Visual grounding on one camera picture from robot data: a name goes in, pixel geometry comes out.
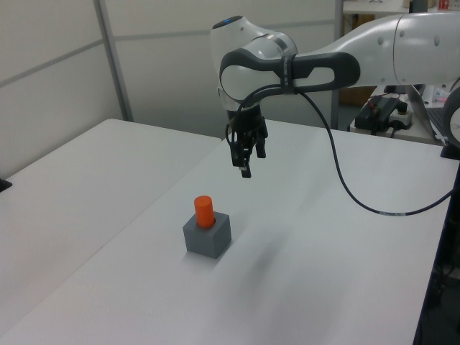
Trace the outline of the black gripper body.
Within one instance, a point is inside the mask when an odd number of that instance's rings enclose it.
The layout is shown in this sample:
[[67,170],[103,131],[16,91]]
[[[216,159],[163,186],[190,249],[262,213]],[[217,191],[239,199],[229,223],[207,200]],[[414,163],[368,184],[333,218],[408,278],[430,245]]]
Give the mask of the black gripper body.
[[238,136],[257,134],[262,138],[268,138],[265,118],[262,116],[261,107],[253,106],[238,111],[227,111],[229,125]]

